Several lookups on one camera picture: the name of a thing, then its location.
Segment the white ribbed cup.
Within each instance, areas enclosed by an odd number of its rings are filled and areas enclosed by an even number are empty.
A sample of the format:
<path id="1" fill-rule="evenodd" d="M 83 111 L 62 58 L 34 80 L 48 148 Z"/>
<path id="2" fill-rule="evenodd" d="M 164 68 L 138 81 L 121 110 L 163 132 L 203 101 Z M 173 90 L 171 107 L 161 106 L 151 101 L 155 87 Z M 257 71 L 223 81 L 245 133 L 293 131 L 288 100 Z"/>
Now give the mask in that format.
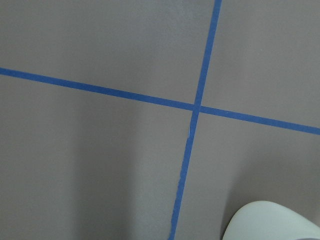
<path id="1" fill-rule="evenodd" d="M 253 201 L 233 215 L 223 240 L 318 240 L 320 227 L 271 201 Z"/>

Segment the brown table mat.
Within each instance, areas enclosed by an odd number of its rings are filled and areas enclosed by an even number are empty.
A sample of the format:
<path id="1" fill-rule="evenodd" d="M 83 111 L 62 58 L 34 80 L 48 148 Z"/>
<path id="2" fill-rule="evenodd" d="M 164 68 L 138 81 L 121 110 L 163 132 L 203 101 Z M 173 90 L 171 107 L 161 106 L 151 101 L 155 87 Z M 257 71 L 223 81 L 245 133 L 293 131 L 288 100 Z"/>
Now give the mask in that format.
<path id="1" fill-rule="evenodd" d="M 1 68 L 163 102 L 2 75 L 1 239 L 219 240 L 259 200 L 319 224 L 319 135 L 206 112 L 171 224 L 214 5 L 1 1 Z"/>

